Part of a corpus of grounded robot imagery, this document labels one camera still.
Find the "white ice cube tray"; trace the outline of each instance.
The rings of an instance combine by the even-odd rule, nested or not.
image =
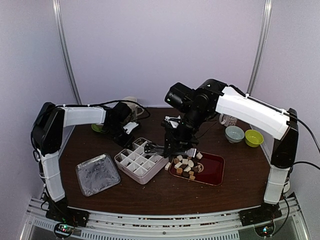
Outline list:
[[[148,142],[138,138],[133,142],[133,150],[124,149],[114,157],[118,168],[140,184],[149,182],[169,161],[156,153],[145,153]]]

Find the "red tray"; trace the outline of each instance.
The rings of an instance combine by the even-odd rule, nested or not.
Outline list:
[[[189,178],[177,175],[177,170],[175,169],[175,164],[173,163],[173,160],[169,169],[170,174],[188,181],[194,181],[212,186],[219,186],[220,184],[222,184],[222,180],[224,178],[224,158],[222,156],[217,156],[205,152],[201,152],[201,154],[203,157],[198,163],[198,165],[200,165],[200,171],[194,175],[195,180],[191,180]]]

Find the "mug handle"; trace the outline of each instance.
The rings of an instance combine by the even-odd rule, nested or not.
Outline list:
[[[145,110],[144,110],[142,107],[136,105],[136,116],[137,116],[137,117],[140,116],[141,114],[143,114],[144,111],[145,111]]]
[[[219,116],[219,123],[221,123],[222,125],[224,125],[227,122],[227,119],[223,119],[224,115],[220,114]]]

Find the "white mug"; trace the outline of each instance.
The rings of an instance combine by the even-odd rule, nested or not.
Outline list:
[[[138,99],[137,99],[136,97],[134,97],[134,96],[127,96],[127,97],[125,97],[123,100],[132,101],[132,102],[125,102],[125,101],[124,101],[124,103],[127,104],[127,106],[128,106],[128,107],[131,109],[131,111],[132,111],[131,118],[130,118],[130,119],[126,119],[126,120],[128,120],[128,122],[137,120],[138,116],[140,116],[141,114],[144,113],[145,110],[144,110],[143,108],[141,108],[140,106],[138,106],[137,104],[135,104],[135,103],[138,102]]]
[[[224,114],[220,114],[220,117],[219,117],[219,122],[222,125],[225,125],[226,127],[235,126],[237,124],[237,120],[238,119],[236,119],[233,116],[224,115]]]

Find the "wooden table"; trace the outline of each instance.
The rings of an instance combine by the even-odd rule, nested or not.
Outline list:
[[[165,116],[177,116],[173,108],[150,108],[151,117],[142,120],[134,133],[159,145],[165,130],[160,126]],[[213,123],[204,123],[200,136]],[[244,131],[249,125],[237,124]],[[269,164],[260,147],[251,148],[244,141],[231,144],[225,138],[225,127],[217,123],[203,137],[197,149],[225,159],[222,185],[210,186],[170,175],[164,169],[146,185],[140,185],[122,171],[120,184],[93,196],[81,193],[76,165],[107,153],[113,158],[122,148],[104,134],[92,131],[90,125],[77,126],[60,158],[63,187],[69,206],[121,214],[172,215],[210,213],[258,206],[263,202]]]

